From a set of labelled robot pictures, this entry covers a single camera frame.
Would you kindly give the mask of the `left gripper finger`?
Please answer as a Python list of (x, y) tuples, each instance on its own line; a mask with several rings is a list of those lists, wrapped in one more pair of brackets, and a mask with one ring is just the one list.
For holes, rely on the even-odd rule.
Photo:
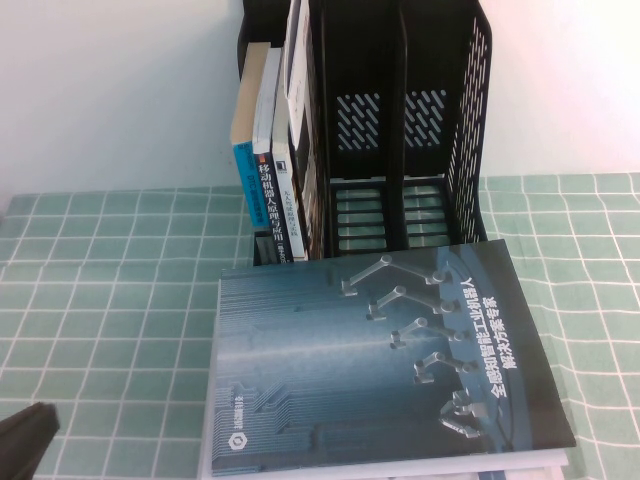
[(18, 424), (32, 418), (43, 418), (45, 421), (59, 423), (57, 408), (52, 403), (36, 402), (28, 407), (4, 418), (2, 424)]
[(1, 478), (31, 480), (59, 428), (43, 418), (1, 423)]

